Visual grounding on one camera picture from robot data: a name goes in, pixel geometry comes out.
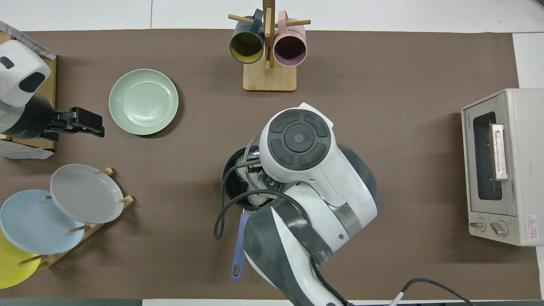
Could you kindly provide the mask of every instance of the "black button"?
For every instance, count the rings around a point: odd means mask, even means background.
[[[4,65],[6,69],[10,69],[11,67],[15,66],[13,62],[5,56],[0,57],[0,64]]]
[[[285,111],[272,120],[270,130],[272,133],[281,133],[288,124],[297,120],[299,120],[298,111]]]
[[[34,72],[31,75],[24,78],[23,81],[19,82],[19,89],[27,93],[33,93],[45,80],[45,75],[40,72]]]
[[[308,113],[304,116],[304,121],[313,126],[318,137],[327,137],[329,135],[329,127],[321,117]]]
[[[327,150],[327,146],[322,143],[317,143],[316,147],[308,154],[300,156],[299,163],[301,166],[307,166],[316,161],[319,161],[323,156],[323,153]]]
[[[293,124],[290,126],[285,135],[283,141],[285,145],[291,151],[302,153],[312,147],[314,135],[312,129],[306,124]]]
[[[285,164],[293,164],[293,154],[287,152],[286,149],[283,148],[283,145],[281,143],[281,139],[274,138],[270,141],[270,148],[272,149],[272,152],[274,153],[275,157],[279,159],[279,161],[275,158],[276,162],[279,163],[285,163]]]

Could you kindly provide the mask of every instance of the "plate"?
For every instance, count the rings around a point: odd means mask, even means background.
[[[0,209],[0,228],[16,247],[29,253],[51,255],[75,247],[83,230],[67,231],[83,225],[63,214],[46,190],[25,190],[10,196]]]
[[[67,216],[87,224],[114,220],[123,210],[123,194],[108,175],[84,164],[67,164],[51,177],[51,197]]]
[[[109,112],[123,130],[149,135],[174,119],[178,94],[172,81],[152,69],[138,69],[122,76],[109,94]]]
[[[34,260],[24,265],[20,261],[37,256],[25,252],[9,242],[0,231],[0,289],[15,286],[29,278],[40,265],[40,260]]]

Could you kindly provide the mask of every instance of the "mug handle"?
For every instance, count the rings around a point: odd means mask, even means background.
[[[287,16],[287,12],[285,10],[281,11],[278,14],[278,21],[277,21],[277,27],[280,30],[280,34],[287,34],[287,26],[285,25],[285,20],[287,20],[289,17]]]
[[[263,11],[256,9],[255,14],[253,14],[253,25],[251,26],[251,32],[257,34],[261,28],[261,23],[263,22]]]

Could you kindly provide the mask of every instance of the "blue handle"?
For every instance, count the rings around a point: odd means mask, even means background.
[[[256,9],[255,14],[253,14],[253,25],[251,26],[251,32],[257,34],[261,28],[261,23],[263,22],[263,11]]]
[[[245,225],[248,222],[250,214],[245,211],[240,215],[240,226],[238,227],[238,238],[236,239],[236,248],[234,249],[234,258],[232,259],[231,278],[240,280],[244,273],[245,253],[242,246],[244,238]]]

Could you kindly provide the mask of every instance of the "brown tablecloth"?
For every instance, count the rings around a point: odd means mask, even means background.
[[[307,102],[334,123],[380,187],[378,217],[321,268],[347,299],[392,299],[426,277],[472,299],[538,299],[535,248],[473,237],[460,109],[517,87],[510,34],[309,31],[308,57],[293,93],[242,89],[228,51],[231,30],[35,32],[58,54],[57,107],[104,117],[106,137],[62,135],[43,161],[0,158],[0,202],[48,189],[62,165],[113,167],[137,202],[51,268],[0,290],[0,297],[283,299],[249,265],[228,273],[240,209],[224,238],[212,235],[227,159],[276,112]],[[109,92],[140,68],[175,83],[180,108],[160,137],[113,122]],[[408,299],[453,298],[414,285]]]

